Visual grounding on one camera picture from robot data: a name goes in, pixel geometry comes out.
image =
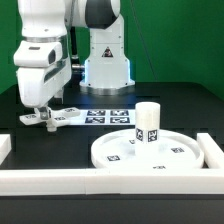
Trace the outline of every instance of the black cable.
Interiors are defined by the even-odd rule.
[[[139,22],[138,22],[138,18],[137,18],[137,15],[136,15],[136,11],[135,11],[135,7],[134,7],[134,3],[133,3],[133,0],[130,0],[130,4],[131,4],[131,9],[132,9],[132,13],[133,13],[133,17],[134,17],[134,21],[135,21],[135,25],[137,27],[137,30],[138,30],[138,34],[139,34],[139,37],[140,37],[140,40],[142,42],[142,45],[143,45],[143,48],[145,50],[145,54],[146,54],[146,57],[147,57],[147,61],[149,63],[149,66],[150,66],[150,69],[152,71],[152,74],[153,74],[153,77],[155,79],[155,81],[158,81],[158,77],[157,77],[157,74],[153,68],[153,65],[152,65],[152,61],[151,61],[151,57],[150,57],[150,54],[149,54],[149,51],[148,51],[148,48],[146,46],[146,42],[145,42],[145,39],[142,35],[142,31],[141,31],[141,28],[139,26]]]

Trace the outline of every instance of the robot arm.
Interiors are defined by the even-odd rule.
[[[18,0],[18,6],[24,37],[14,55],[20,96],[26,107],[41,108],[71,78],[66,26],[106,29],[119,16],[120,0]]]
[[[18,6],[24,40],[14,62],[19,67],[21,101],[35,109],[35,115],[20,118],[25,124],[46,121],[53,131],[69,123],[63,116],[78,115],[76,108],[57,113],[47,107],[52,97],[62,98],[71,78],[67,30],[72,26],[90,28],[91,54],[85,63],[86,78],[80,83],[83,91],[105,89],[111,95],[112,90],[133,85],[124,56],[120,0],[18,0]]]

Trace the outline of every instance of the black table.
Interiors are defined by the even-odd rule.
[[[137,83],[120,96],[80,93],[65,88],[64,104],[52,109],[134,109],[141,101],[161,104],[162,129],[195,138],[209,133],[224,147],[224,101],[194,83]],[[103,134],[134,126],[67,126],[48,133],[45,124],[24,126],[32,113],[17,86],[0,95],[0,133],[10,134],[12,151],[2,170],[92,168],[90,148]],[[222,223],[223,195],[71,195],[0,197],[0,223]]]

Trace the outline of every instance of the green wall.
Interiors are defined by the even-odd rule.
[[[125,52],[132,77],[155,81],[134,22],[131,0],[121,0]],[[224,99],[224,1],[133,0],[146,48],[161,82],[197,82]],[[16,82],[12,56],[20,39],[16,1],[0,3],[0,91]],[[81,61],[89,54],[89,35],[77,29]]]

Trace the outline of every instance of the white tray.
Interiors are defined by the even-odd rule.
[[[189,169],[201,168],[204,153],[197,141],[176,132],[159,130],[156,148],[135,155],[135,129],[112,132],[98,138],[91,148],[97,168]]]

